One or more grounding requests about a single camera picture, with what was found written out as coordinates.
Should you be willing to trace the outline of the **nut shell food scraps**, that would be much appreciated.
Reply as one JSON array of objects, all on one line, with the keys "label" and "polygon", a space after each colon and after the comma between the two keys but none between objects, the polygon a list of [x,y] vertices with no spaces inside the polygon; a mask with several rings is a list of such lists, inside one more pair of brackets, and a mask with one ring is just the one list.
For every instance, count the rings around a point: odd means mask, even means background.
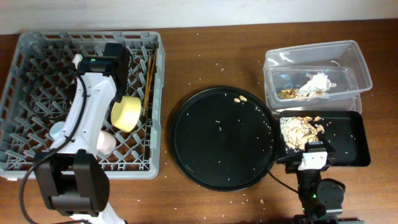
[{"label": "nut shell food scraps", "polygon": [[319,135],[325,132],[318,124],[323,118],[309,116],[282,117],[280,130],[286,147],[293,150],[304,150],[306,143],[319,142]]}]

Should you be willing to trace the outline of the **yellow bowl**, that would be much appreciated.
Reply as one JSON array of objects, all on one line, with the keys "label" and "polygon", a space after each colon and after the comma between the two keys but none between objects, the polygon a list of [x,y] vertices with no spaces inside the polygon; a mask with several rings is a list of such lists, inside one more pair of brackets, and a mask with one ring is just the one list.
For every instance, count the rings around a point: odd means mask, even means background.
[{"label": "yellow bowl", "polygon": [[141,101],[138,97],[123,96],[120,103],[115,102],[111,110],[111,123],[126,133],[136,126],[141,114]]}]

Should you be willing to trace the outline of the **pink cup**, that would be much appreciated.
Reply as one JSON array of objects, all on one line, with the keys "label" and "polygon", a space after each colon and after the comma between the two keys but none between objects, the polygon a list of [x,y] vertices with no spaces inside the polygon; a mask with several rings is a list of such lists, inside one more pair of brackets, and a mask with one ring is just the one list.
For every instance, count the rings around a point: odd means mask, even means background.
[{"label": "pink cup", "polygon": [[114,150],[115,147],[116,138],[106,131],[100,131],[96,146],[97,151],[108,155]]}]

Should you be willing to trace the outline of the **gold foil wrapper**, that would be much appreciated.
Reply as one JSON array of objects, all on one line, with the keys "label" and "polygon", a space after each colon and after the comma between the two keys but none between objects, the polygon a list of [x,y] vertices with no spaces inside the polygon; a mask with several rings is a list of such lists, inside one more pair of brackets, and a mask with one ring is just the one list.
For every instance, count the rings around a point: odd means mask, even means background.
[{"label": "gold foil wrapper", "polygon": [[281,100],[297,99],[297,98],[308,98],[313,96],[322,96],[325,93],[322,91],[310,91],[300,93],[298,89],[285,89],[281,90],[277,96]]}]

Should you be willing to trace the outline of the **white tissue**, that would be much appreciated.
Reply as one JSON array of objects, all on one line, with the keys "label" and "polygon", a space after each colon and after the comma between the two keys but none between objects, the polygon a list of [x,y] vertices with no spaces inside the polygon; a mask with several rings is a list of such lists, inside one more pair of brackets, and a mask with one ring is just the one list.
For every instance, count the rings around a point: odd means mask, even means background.
[{"label": "white tissue", "polygon": [[337,86],[337,84],[332,83],[323,72],[318,72],[316,75],[308,73],[306,77],[309,78],[309,81],[298,89],[298,94],[302,97],[323,95],[331,88]]}]

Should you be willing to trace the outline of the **blue cup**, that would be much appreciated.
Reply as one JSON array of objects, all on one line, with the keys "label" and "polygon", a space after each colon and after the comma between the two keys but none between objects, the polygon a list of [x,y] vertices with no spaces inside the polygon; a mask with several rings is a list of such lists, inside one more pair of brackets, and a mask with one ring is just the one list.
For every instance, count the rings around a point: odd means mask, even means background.
[{"label": "blue cup", "polygon": [[50,137],[55,141],[59,138],[59,136],[62,133],[63,127],[64,127],[65,122],[64,121],[59,121],[55,123],[51,128],[50,128]]}]

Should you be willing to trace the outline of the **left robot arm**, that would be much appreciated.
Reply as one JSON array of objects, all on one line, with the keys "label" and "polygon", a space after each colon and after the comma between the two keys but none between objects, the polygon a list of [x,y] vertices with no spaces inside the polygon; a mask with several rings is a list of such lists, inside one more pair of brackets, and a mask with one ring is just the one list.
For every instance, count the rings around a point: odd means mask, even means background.
[{"label": "left robot arm", "polygon": [[97,142],[109,105],[127,89],[130,52],[107,43],[101,57],[73,67],[76,93],[59,137],[35,156],[34,174],[45,206],[74,223],[124,223],[109,203],[109,179],[97,161]]}]

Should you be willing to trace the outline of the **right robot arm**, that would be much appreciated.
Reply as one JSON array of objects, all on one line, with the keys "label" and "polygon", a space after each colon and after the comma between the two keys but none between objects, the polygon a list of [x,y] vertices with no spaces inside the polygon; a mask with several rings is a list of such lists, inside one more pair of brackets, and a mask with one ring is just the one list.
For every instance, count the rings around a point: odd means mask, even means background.
[{"label": "right robot arm", "polygon": [[287,159],[285,172],[297,177],[297,192],[303,213],[294,223],[338,223],[343,213],[346,187],[335,179],[323,179],[321,173],[333,163],[336,152],[328,152],[322,142],[308,142],[303,152]]}]

